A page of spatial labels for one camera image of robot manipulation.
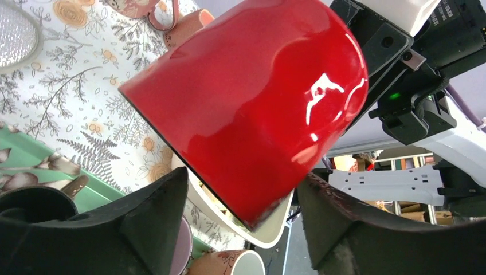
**cup handle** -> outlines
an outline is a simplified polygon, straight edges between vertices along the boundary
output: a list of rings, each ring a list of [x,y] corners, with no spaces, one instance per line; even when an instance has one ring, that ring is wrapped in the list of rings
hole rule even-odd
[[[177,21],[179,21],[179,0],[172,0],[172,24],[170,26],[164,26],[155,18],[155,7],[148,13],[148,21],[152,27],[157,30],[168,31],[175,27]]]

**purple cup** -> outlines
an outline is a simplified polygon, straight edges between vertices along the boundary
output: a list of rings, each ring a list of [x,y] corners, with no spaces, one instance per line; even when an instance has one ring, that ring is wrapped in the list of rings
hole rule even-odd
[[[181,275],[186,269],[186,265],[191,257],[193,250],[193,234],[191,226],[184,216],[181,220],[181,228],[175,244],[174,257],[170,266],[169,275]]]

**white wall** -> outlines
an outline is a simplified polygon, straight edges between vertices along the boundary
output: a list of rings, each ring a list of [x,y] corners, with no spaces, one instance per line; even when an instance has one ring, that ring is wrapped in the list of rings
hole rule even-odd
[[[217,17],[242,0],[195,1],[200,7],[208,9]],[[322,0],[322,2],[329,5],[332,0]],[[486,0],[481,0],[481,3],[486,7]],[[486,117],[486,64],[452,79],[451,83],[462,94],[464,100],[478,116]],[[392,138],[381,130],[381,122],[378,119],[371,120],[366,116],[336,142],[332,151],[342,152],[347,147],[362,143],[381,144],[380,147],[383,148],[396,144]]]

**green tray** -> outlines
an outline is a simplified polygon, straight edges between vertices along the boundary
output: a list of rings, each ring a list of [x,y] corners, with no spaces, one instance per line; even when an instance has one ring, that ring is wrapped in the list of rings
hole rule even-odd
[[[53,155],[58,156],[57,163],[47,163],[46,160]],[[31,177],[37,178],[36,182],[30,185],[60,180],[68,182],[79,175],[86,175],[89,182],[74,199],[79,213],[106,205],[124,196],[122,192],[90,172],[80,169],[68,158],[59,157],[58,153],[46,145],[0,121],[0,193],[14,175],[29,173]],[[192,260],[209,250],[212,250],[209,245],[193,236]]]

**red object on shelf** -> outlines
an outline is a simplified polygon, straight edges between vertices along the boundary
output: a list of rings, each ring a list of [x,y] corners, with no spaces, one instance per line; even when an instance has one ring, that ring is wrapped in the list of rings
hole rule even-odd
[[[367,78],[319,0],[245,0],[120,91],[254,230],[358,114]]]

